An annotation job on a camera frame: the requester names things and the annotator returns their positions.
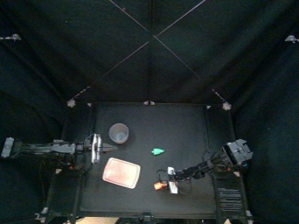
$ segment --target black floor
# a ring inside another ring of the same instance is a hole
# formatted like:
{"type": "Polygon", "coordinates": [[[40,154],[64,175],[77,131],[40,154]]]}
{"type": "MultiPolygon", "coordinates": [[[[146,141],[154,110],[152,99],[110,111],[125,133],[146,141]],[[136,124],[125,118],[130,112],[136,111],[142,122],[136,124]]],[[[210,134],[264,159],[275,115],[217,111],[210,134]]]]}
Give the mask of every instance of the black floor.
{"type": "Polygon", "coordinates": [[[231,141],[228,114],[220,108],[205,106],[98,104],[93,109],[76,108],[66,122],[64,139],[80,140],[96,132],[102,142],[108,129],[124,123],[129,138],[116,151],[101,155],[100,163],[88,172],[81,190],[78,214],[129,216],[150,213],[154,217],[202,218],[215,217],[215,195],[209,175],[193,180],[190,186],[181,184],[186,195],[156,191],[156,171],[170,166],[174,170],[196,165],[206,150],[215,151],[231,141]],[[164,154],[153,156],[153,148],[164,154]],[[118,158],[140,165],[140,177],[134,189],[105,182],[101,178],[109,158],[118,158]]]}

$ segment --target orange object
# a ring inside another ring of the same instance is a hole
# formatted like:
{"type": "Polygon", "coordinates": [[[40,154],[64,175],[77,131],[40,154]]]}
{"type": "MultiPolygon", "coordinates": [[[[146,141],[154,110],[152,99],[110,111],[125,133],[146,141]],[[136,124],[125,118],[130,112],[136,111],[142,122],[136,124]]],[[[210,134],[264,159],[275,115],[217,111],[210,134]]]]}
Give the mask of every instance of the orange object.
{"type": "Polygon", "coordinates": [[[161,182],[156,182],[153,184],[153,189],[157,191],[157,190],[161,190],[162,188],[166,187],[166,184],[161,183],[161,182]]]}

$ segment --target pink plate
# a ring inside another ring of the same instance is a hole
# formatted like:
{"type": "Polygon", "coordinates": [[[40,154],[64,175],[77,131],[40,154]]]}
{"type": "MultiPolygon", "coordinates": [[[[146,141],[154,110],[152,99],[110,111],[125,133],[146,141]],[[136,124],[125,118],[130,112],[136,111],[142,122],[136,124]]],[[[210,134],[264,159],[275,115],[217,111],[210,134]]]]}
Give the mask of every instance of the pink plate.
{"type": "Polygon", "coordinates": [[[133,189],[138,179],[140,166],[124,160],[110,158],[106,161],[102,179],[118,186],[133,189]]]}

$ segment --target green object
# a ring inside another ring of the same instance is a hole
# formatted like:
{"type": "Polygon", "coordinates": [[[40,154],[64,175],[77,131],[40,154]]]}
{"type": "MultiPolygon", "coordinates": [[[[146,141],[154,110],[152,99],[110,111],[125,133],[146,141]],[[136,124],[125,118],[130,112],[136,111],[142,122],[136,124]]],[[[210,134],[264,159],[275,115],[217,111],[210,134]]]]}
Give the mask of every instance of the green object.
{"type": "Polygon", "coordinates": [[[161,153],[164,153],[164,150],[161,150],[161,149],[153,149],[153,150],[152,150],[152,153],[153,153],[154,155],[160,155],[161,153]]]}

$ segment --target black backdrop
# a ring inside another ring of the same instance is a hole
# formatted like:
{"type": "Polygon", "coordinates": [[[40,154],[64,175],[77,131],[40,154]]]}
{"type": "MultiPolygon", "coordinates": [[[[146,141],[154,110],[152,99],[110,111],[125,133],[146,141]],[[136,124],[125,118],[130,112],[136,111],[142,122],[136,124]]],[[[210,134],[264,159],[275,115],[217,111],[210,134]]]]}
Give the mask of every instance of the black backdrop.
{"type": "MultiPolygon", "coordinates": [[[[297,1],[2,1],[0,25],[0,37],[22,38],[0,41],[1,143],[58,138],[66,100],[85,87],[77,101],[221,103],[216,89],[255,152],[251,211],[296,223],[299,43],[284,39],[297,35],[297,1]]],[[[0,165],[1,207],[13,205],[0,216],[34,213],[36,175],[0,165]]]]}

